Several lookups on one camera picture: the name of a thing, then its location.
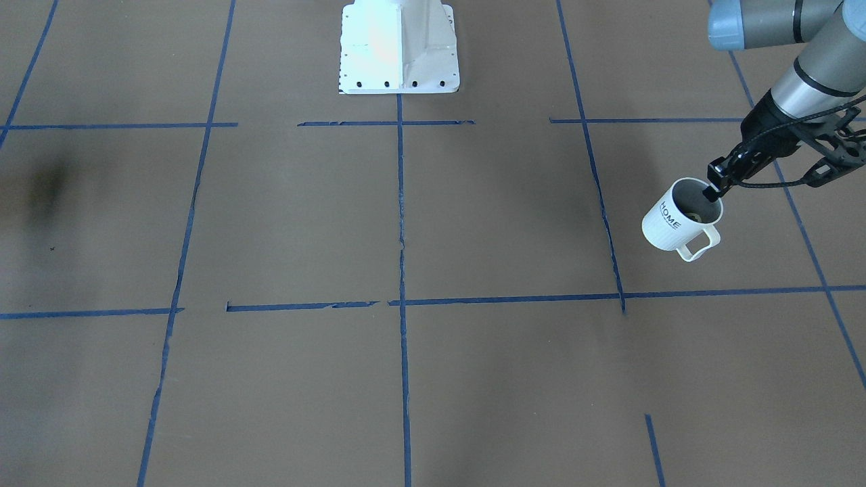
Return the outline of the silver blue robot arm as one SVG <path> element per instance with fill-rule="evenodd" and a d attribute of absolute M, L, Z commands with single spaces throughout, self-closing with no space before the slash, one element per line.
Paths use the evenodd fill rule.
<path fill-rule="evenodd" d="M 777 158 L 810 147 L 819 161 L 791 186 L 819 187 L 864 167 L 863 1 L 714 1 L 708 40 L 733 53 L 799 47 L 792 65 L 740 124 L 742 140 L 708 166 L 709 188 L 720 200 L 731 187 L 756 189 L 752 177 Z"/>

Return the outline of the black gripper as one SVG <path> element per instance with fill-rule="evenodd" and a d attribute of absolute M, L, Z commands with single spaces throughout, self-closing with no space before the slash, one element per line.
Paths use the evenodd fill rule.
<path fill-rule="evenodd" d="M 774 158 L 794 154 L 801 140 L 791 131 L 793 120 L 777 107 L 771 90 L 767 91 L 740 124 L 742 142 L 733 149 L 733 156 L 708 164 L 708 184 L 702 191 L 705 200 L 720 202 L 732 186 L 757 175 Z"/>

